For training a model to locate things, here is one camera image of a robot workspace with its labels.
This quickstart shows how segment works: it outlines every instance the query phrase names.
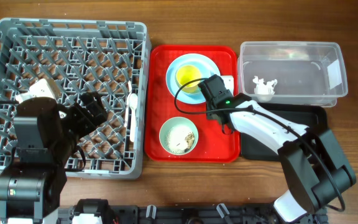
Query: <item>light green bowl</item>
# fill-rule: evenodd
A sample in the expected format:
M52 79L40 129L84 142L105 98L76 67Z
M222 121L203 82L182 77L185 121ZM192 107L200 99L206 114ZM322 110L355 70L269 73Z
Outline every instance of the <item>light green bowl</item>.
M194 134L194 143L193 145L191 146L191 148L189 150L187 150L185 153L182 153L182 154L175 154L174 152L172 152L171 150L169 150L169 147L167 146L167 136L168 136L168 133L169 131L175 127L176 125L185 125L185 126L188 126L191 131L193 132ZM197 145L197 142L198 142L198 130L197 130L197 127L194 125L194 123L192 121L190 121L189 119L187 118L183 118L183 117L174 117L174 118L171 118L169 119L168 121L166 121L162 126L161 126L161 129L160 129L160 143L161 143L161 146L167 151L169 152L170 154L173 154L173 155L176 155L176 156L181 156L181 155L185 155L185 154L188 154L189 152L191 152Z

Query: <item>red tray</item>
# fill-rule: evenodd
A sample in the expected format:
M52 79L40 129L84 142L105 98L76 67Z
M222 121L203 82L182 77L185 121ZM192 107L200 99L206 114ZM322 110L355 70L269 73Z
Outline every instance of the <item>red tray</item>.
M237 94L237 57L229 47L200 45L160 45L150 58L149 86L147 88L147 108L144 149L156 161L180 162L232 162L240 153L240 134L223 134L217 121L207 120L205 114L189 115L176 110L173 96L169 92L165 75L169 65L184 54L202 54L209 57L219 68L221 75L234 77L234 94ZM188 105L178 101L185 111L205 111L205 103ZM190 119L197 127L199 139L196 147L188 154L174 156L161 146L158 134L166 120L182 116Z

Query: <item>white utensil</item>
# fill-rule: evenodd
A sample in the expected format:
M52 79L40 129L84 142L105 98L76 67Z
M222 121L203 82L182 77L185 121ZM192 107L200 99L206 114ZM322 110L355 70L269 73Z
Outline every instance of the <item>white utensil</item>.
M132 94L132 83L128 81L128 90L129 94L127 96L126 108L125 108L125 118L124 118L124 127L128 127L128 117L129 117L129 96Z
M131 93L128 96L129 107L131 108L131 129L129 132L129 140L131 142L135 141L135 128L136 128L136 108L137 108L137 95L136 93Z

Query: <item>white crumpled paper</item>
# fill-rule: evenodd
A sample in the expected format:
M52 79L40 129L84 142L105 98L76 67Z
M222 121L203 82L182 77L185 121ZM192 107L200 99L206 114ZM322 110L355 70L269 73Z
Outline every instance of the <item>white crumpled paper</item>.
M275 93L274 87L277 85L277 79L269 81L265 84L263 78L258 79L258 76L255 76L252 81L256 84L254 92L258 95L257 98L260 102L268 102L272 99Z

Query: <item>white label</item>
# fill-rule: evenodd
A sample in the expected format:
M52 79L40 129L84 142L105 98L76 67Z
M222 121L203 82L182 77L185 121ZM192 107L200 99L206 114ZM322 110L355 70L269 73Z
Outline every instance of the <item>white label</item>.
M335 88L342 83L341 68L339 66L339 60L337 59L332 64L328 65L328 78L330 89Z

